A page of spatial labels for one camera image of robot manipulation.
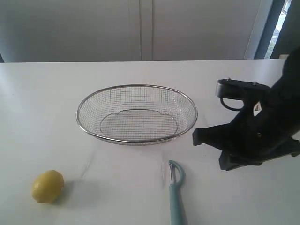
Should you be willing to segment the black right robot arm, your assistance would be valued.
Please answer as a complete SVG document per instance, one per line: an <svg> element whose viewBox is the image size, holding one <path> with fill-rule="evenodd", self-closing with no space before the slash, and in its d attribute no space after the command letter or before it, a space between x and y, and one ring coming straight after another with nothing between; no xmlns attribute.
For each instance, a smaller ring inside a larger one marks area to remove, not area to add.
<svg viewBox="0 0 300 225"><path fill-rule="evenodd" d="M271 87L256 82L220 79L217 96L240 100L235 118L223 125L196 128L195 146L207 144L221 150L220 168L230 171L261 165L282 156L296 157L300 142L300 51L293 50L284 62L282 76Z"/></svg>

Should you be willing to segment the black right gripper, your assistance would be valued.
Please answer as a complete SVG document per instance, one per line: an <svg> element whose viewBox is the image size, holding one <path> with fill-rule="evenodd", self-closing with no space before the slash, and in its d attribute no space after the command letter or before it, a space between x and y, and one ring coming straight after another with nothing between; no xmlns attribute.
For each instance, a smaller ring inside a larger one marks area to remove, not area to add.
<svg viewBox="0 0 300 225"><path fill-rule="evenodd" d="M264 161L300 154L300 142L292 136L300 129L300 91L291 85L274 85L258 95L246 94L244 106L232 120L233 150L222 151L223 171L260 166ZM228 146L230 124L197 127L193 145Z"/></svg>

